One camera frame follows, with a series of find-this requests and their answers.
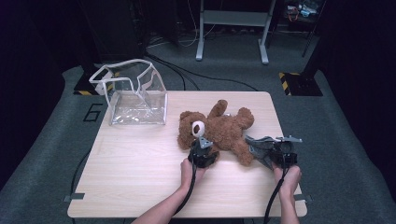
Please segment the gray carpet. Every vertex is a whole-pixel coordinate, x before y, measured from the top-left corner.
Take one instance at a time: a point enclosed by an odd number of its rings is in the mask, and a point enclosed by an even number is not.
[[[161,44],[148,52],[194,73],[242,81],[268,91],[283,133],[303,139],[296,146],[303,170],[301,188],[314,201],[307,204],[302,223],[396,223],[396,204],[379,171],[373,166],[332,95],[325,76],[315,80],[322,97],[286,96],[279,72],[301,72],[306,40],[302,35],[276,33],[268,49],[270,63],[262,65],[255,35],[216,36],[205,42],[204,58],[195,61],[197,43],[176,48]],[[182,79],[154,63],[168,90],[182,91]],[[106,111],[103,96],[73,95],[82,75],[80,67],[64,72],[66,86],[59,104],[35,144],[0,192],[0,223],[72,223],[64,196],[78,163],[90,149]],[[201,91],[254,91],[240,83],[188,75]],[[187,90],[195,87],[186,81]],[[101,111],[97,121],[83,121],[92,104]],[[77,219],[76,223],[128,223],[132,219]],[[215,223],[232,223],[218,219]],[[246,217],[244,222],[262,223]],[[273,218],[271,223],[278,223]]]

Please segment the teddy bear snout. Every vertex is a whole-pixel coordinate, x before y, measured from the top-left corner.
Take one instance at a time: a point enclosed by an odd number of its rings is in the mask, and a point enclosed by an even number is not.
[[[195,121],[191,126],[192,135],[194,135],[195,137],[202,137],[204,135],[205,124],[202,121]]]

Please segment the forearm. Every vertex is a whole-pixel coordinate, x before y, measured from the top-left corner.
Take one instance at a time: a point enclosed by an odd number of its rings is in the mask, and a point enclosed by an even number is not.
[[[167,224],[186,197],[188,189],[179,188],[162,202],[137,218],[134,224]]]
[[[299,224],[294,197],[290,193],[279,192],[281,206],[281,224]]]

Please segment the teddy bear ear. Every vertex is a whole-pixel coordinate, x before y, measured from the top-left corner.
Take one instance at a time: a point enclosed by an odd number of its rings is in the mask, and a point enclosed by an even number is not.
[[[183,120],[184,118],[188,117],[192,112],[190,111],[184,111],[180,114],[180,120]]]

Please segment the hand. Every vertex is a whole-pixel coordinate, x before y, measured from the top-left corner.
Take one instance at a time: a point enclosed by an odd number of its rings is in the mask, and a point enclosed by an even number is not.
[[[277,183],[280,178],[282,178],[283,170],[273,163],[275,182]],[[302,173],[300,167],[297,165],[292,165],[286,174],[282,187],[279,190],[279,195],[285,197],[293,197],[294,191],[297,189],[298,183],[300,182]]]
[[[187,158],[184,159],[183,162],[180,164],[180,170],[181,170],[180,187],[182,189],[189,189],[190,184],[191,184],[191,179],[192,179],[192,164]],[[201,181],[206,170],[207,170],[207,167],[205,169],[197,168],[197,171],[195,174],[195,184],[198,184]]]

